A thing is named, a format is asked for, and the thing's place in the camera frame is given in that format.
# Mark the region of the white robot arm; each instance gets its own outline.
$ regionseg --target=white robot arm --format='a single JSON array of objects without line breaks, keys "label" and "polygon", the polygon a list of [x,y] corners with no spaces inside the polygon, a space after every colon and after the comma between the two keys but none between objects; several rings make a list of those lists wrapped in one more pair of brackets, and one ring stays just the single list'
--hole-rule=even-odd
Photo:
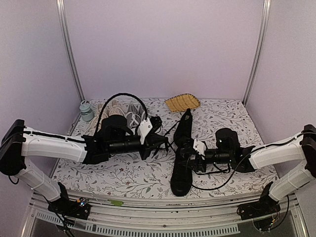
[{"label": "white robot arm", "polygon": [[301,162],[295,168],[272,183],[269,189],[269,196],[275,201],[280,201],[286,195],[294,192],[295,190],[315,179],[315,174],[313,176],[311,172],[313,172],[316,167],[313,167],[312,164],[308,166],[308,162],[306,160],[306,156],[312,156],[313,154],[308,153],[306,148],[311,148],[313,144],[315,144],[315,141],[312,139],[312,137],[315,137],[316,133],[314,135],[312,134],[312,131],[310,131],[310,133],[306,131],[306,133],[307,134],[305,137],[300,135],[302,133],[298,133],[293,137],[289,137],[277,142],[278,144],[282,144],[292,140],[286,145],[274,146],[272,144],[272,146],[269,146],[270,144],[268,144],[263,146],[263,149],[251,154],[249,161],[254,169],[260,169],[266,165],[278,164],[290,160],[301,160]]},{"label": "white robot arm", "polygon": [[300,160],[286,175],[269,183],[259,201],[239,206],[242,219],[279,211],[281,199],[316,178],[316,128],[312,125],[306,125],[292,137],[263,146],[241,148],[237,133],[228,128],[216,132],[216,141],[216,149],[207,149],[202,142],[194,141],[199,155],[191,161],[191,169],[205,172],[207,163],[228,163],[235,171],[247,173],[267,165]]},{"label": "white robot arm", "polygon": [[138,151],[141,158],[146,159],[153,149],[168,143],[166,137],[155,133],[160,126],[161,119],[152,117],[141,122],[138,134],[133,134],[126,127],[126,118],[114,115],[102,121],[96,136],[61,136],[25,127],[24,121],[18,119],[1,142],[0,172],[15,176],[42,194],[50,211],[87,219],[90,212],[87,199],[69,200],[66,188],[47,177],[29,157],[98,164],[108,161],[114,154]]}]

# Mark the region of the black cable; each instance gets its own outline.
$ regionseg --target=black cable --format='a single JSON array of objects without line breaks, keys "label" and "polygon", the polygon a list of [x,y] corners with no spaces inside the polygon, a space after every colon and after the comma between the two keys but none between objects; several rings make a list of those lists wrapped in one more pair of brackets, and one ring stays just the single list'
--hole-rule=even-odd
[{"label": "black cable", "polygon": [[97,126],[96,126],[96,128],[95,128],[93,137],[95,137],[96,134],[97,134],[97,132],[98,132],[99,124],[100,124],[100,121],[101,121],[101,118],[102,118],[102,114],[103,114],[103,112],[104,112],[105,107],[108,105],[108,103],[109,103],[111,100],[113,100],[114,98],[116,98],[116,97],[118,97],[118,96],[121,96],[121,95],[129,96],[129,97],[132,97],[132,98],[136,99],[136,100],[141,104],[141,106],[143,107],[143,109],[144,109],[144,111],[145,111],[145,119],[148,118],[148,111],[147,111],[147,108],[146,108],[144,102],[141,101],[141,99],[139,99],[137,96],[132,95],[132,94],[129,94],[129,93],[118,93],[118,94],[115,94],[115,95],[111,96],[111,98],[108,99],[108,100],[105,102],[105,104],[103,105],[102,110],[101,110],[101,112],[100,112],[100,114],[99,114]]},{"label": "black cable", "polygon": [[65,221],[66,224],[68,224],[68,225],[74,225],[75,224],[75,221],[67,219],[64,214],[62,215],[62,217],[64,218],[64,221]]},{"label": "black cable", "polygon": [[173,150],[173,152],[176,154],[176,151],[173,149],[172,145],[169,142],[168,142],[168,147],[170,147]]},{"label": "black cable", "polygon": [[12,179],[11,179],[11,176],[8,175],[8,177],[9,177],[9,180],[11,181],[11,183],[14,184],[14,185],[17,185],[19,183],[19,181],[20,181],[20,179],[18,178],[18,180],[16,182],[13,182]]},{"label": "black cable", "polygon": [[257,149],[254,149],[253,151],[251,151],[250,153],[248,153],[247,155],[245,155],[241,161],[237,164],[237,166],[235,167],[235,169],[233,170],[232,174],[229,176],[229,178],[220,186],[216,187],[216,188],[212,188],[212,189],[204,189],[204,188],[199,188],[195,185],[192,184],[192,187],[193,188],[196,188],[196,189],[199,189],[199,190],[203,190],[203,191],[212,191],[212,190],[217,190],[217,189],[220,189],[222,188],[223,186],[225,186],[233,177],[233,175],[235,174],[236,172],[236,169],[240,166],[240,164],[248,157],[250,156],[252,153],[256,152],[256,151],[259,151],[261,149],[264,149],[264,148],[267,148],[267,147],[270,147],[270,146],[284,146],[286,144],[289,144],[290,142],[294,141],[295,139],[297,139],[298,137],[304,135],[304,134],[316,134],[314,132],[301,132],[299,135],[297,135],[296,137],[293,137],[292,139],[286,141],[286,142],[283,142],[283,143],[272,143],[272,144],[268,144],[266,146],[262,146],[262,147],[259,147]]},{"label": "black cable", "polygon": [[174,143],[174,140],[170,143],[170,145],[172,145]]},{"label": "black cable", "polygon": [[67,226],[67,222],[66,222],[66,218],[64,217],[64,219],[62,219],[59,214],[57,213],[57,211],[55,210],[55,208],[51,205],[50,201],[47,200],[46,197],[44,197],[45,200],[47,201],[48,205],[50,206],[50,208],[53,210],[53,212],[56,214],[56,216],[58,217],[58,219],[63,223],[64,226],[64,231],[65,234],[69,237],[75,237],[74,234],[71,232],[70,228]]},{"label": "black cable", "polygon": [[68,138],[68,137],[64,137],[61,135],[57,135],[57,134],[49,134],[49,133],[44,133],[44,132],[32,132],[31,133],[30,131],[25,131],[23,133],[28,133],[28,134],[32,134],[32,135],[39,135],[39,136],[43,136],[43,137],[53,137],[53,138],[58,138],[58,139],[62,139],[65,141],[70,141],[70,142],[85,143],[85,141],[82,141],[82,140]]},{"label": "black cable", "polygon": [[276,229],[277,227],[279,227],[279,226],[283,223],[283,221],[285,220],[285,218],[286,218],[286,216],[287,216],[287,214],[288,214],[288,210],[289,210],[289,208],[290,208],[290,198],[288,197],[288,195],[287,195],[286,197],[287,197],[287,208],[286,208],[285,215],[284,215],[283,219],[282,219],[276,226],[273,226],[273,227],[270,229],[270,231]]},{"label": "black cable", "polygon": [[172,129],[174,129],[174,127],[179,123],[180,121],[176,121],[176,123],[164,134],[164,137],[166,136],[166,135],[168,135],[171,131],[172,131]]},{"label": "black cable", "polygon": [[210,171],[210,172],[206,172],[206,173],[197,173],[194,169],[192,169],[192,171],[197,174],[197,175],[206,175],[206,174],[229,174],[231,172],[231,167],[229,164],[227,164],[227,169],[220,169],[218,167],[216,167],[218,169],[218,171]]}]

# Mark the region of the metal pole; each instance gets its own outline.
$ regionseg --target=metal pole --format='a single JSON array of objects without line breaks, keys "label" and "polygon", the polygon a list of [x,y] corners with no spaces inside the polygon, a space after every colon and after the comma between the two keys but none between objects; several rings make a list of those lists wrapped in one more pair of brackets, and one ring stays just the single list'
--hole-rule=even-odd
[{"label": "metal pole", "polygon": [[263,11],[262,11],[262,17],[261,17],[261,26],[260,26],[260,32],[259,32],[259,38],[258,38],[258,43],[257,43],[257,49],[256,49],[256,54],[253,60],[252,68],[251,68],[251,73],[249,76],[249,80],[247,83],[247,88],[242,100],[242,103],[247,106],[251,94],[251,90],[256,78],[257,70],[258,70],[258,65],[260,61],[260,56],[261,56],[261,51],[263,47],[263,42],[265,39],[266,31],[267,31],[267,26],[268,26],[268,21],[269,21],[269,13],[270,13],[270,5],[271,1],[270,0],[264,0],[263,4]]},{"label": "metal pole", "polygon": [[81,87],[81,83],[79,80],[76,64],[75,64],[75,58],[73,54],[73,50],[70,44],[70,37],[69,37],[69,32],[68,32],[68,26],[67,26],[67,20],[66,20],[66,14],[65,14],[65,7],[64,7],[64,0],[56,0],[57,2],[57,10],[58,10],[58,15],[59,15],[59,21],[60,21],[60,26],[61,26],[61,31],[62,35],[64,38],[64,43],[66,47],[66,52],[68,56],[68,60],[70,63],[71,71],[73,74],[76,90],[78,93],[78,96],[80,98],[80,101],[85,100],[83,90]]}]

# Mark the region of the floral tablecloth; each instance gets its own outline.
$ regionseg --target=floral tablecloth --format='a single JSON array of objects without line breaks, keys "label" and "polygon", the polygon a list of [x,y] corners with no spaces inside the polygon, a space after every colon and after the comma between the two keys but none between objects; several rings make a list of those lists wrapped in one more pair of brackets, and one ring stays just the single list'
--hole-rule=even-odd
[{"label": "floral tablecloth", "polygon": [[[164,134],[178,121],[183,113],[171,113],[164,99],[142,99],[152,116],[162,119],[161,134]],[[129,99],[118,100],[127,110]],[[192,110],[193,138],[206,141],[209,148],[215,148],[215,132],[223,127],[235,130],[243,147],[261,145],[262,140],[245,107],[239,100],[201,99],[201,106]],[[98,104],[105,100],[91,100],[95,114]],[[82,119],[76,125],[75,135],[86,134],[88,123]],[[174,130],[169,135],[172,141]],[[85,165],[60,159],[53,179],[62,182],[67,189],[121,196],[130,198],[179,198],[170,189],[170,178],[174,163],[174,153],[160,151],[147,160],[141,160],[138,153],[115,155],[108,162],[98,165]],[[209,165],[208,171],[214,170]],[[193,181],[202,188],[214,188],[225,182],[230,174],[196,175]],[[215,191],[201,191],[192,188],[182,198],[222,197],[262,191],[262,188],[277,178],[274,166],[267,166],[252,173],[235,173],[233,179]]]}]

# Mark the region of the purple wall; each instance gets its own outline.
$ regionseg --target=purple wall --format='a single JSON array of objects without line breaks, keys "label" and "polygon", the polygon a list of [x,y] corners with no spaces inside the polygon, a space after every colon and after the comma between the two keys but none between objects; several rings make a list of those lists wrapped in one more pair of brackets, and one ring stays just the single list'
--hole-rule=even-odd
[{"label": "purple wall", "polygon": [[[247,109],[265,143],[316,126],[316,4],[272,1],[258,74]],[[282,176],[293,163],[278,165]],[[316,182],[297,192],[310,236],[316,236]]]},{"label": "purple wall", "polygon": [[88,99],[192,93],[243,97],[263,1],[65,1]]},{"label": "purple wall", "polygon": [[[55,1],[2,1],[0,8],[0,137],[18,118],[65,134],[78,114],[78,96]],[[34,159],[46,173],[55,159]],[[21,235],[30,188],[0,174],[0,236]]]}]

